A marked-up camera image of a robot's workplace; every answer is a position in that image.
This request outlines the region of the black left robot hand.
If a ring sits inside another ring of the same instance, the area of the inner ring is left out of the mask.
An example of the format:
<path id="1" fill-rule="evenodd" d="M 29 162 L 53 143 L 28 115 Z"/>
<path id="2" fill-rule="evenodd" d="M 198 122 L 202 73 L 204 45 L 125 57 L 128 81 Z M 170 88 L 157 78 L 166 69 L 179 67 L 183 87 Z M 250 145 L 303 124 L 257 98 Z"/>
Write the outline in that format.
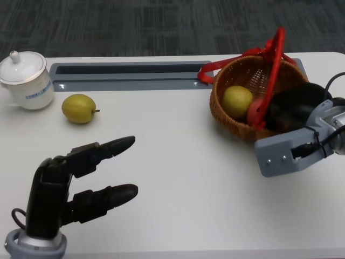
<path id="1" fill-rule="evenodd" d="M 33 177 L 26 211 L 26 234 L 38 239 L 52 239 L 62 226 L 97 219 L 134 199 L 138 187 L 125 184 L 95 192 L 86 190 L 74 195 L 72 201 L 68 200 L 72 178 L 95 172 L 102 160 L 121 154 L 134 142 L 134 136 L 105 144 L 95 142 L 74 148 L 66 156 L 44 160 Z"/>

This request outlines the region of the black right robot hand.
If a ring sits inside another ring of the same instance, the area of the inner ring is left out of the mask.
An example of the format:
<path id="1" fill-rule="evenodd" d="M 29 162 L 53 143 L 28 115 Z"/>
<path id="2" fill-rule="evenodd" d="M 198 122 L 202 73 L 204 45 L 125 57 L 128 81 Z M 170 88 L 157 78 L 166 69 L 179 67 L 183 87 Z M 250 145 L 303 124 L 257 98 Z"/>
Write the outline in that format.
<path id="1" fill-rule="evenodd" d="M 332 95 L 317 84 L 302 83 L 276 93 L 265 115 L 266 128 L 271 131 L 289 132 L 305 127 L 312 111 Z"/>

